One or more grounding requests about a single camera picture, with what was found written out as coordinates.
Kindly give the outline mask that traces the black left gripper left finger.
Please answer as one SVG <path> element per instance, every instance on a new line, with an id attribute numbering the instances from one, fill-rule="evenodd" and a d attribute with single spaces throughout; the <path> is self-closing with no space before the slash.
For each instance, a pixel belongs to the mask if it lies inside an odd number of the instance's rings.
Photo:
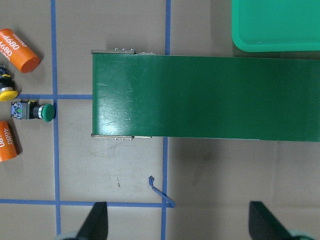
<path id="1" fill-rule="evenodd" d="M 107 238 L 108 210 L 106 202 L 96 202 L 83 225 L 76 234 L 76 238 Z"/>

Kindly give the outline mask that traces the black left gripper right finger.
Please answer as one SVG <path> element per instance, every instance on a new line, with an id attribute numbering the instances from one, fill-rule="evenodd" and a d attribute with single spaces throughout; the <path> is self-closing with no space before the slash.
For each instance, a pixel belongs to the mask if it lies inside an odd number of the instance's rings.
<path id="1" fill-rule="evenodd" d="M 292 238 L 261 201 L 249 203 L 249 235 L 251 238 Z"/>

